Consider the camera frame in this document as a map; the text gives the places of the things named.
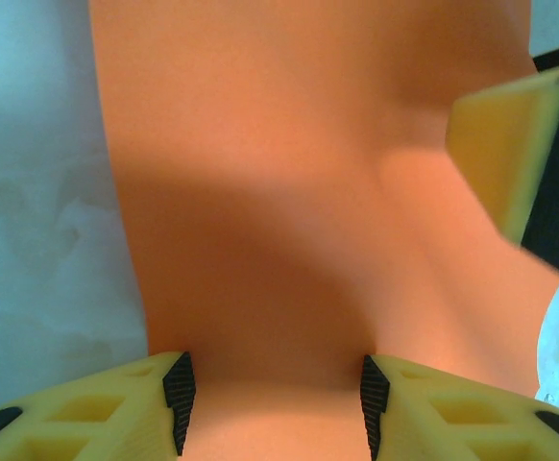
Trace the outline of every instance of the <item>rectangular cutout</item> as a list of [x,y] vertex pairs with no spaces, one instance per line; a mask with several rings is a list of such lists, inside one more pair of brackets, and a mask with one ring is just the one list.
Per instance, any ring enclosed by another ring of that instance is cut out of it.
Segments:
[[428,378],[428,376],[423,376],[421,374],[414,373],[414,372],[411,372],[409,370],[401,370],[400,373],[401,373],[401,376],[406,377],[408,379],[426,379],[426,378]]
[[126,372],[124,374],[124,376],[128,376],[128,377],[143,377],[143,376],[147,376],[148,374],[150,374],[152,371],[154,370],[154,367],[145,367],[145,368],[140,368],[140,369],[132,369],[129,372]]
[[529,442],[492,440],[470,448],[480,461],[552,461]]
[[81,396],[69,401],[47,421],[103,423],[124,402],[117,396]]
[[434,398],[433,408],[449,425],[499,425],[507,423],[496,408],[486,400],[467,397]]
[[87,442],[84,438],[31,437],[0,461],[75,461]]

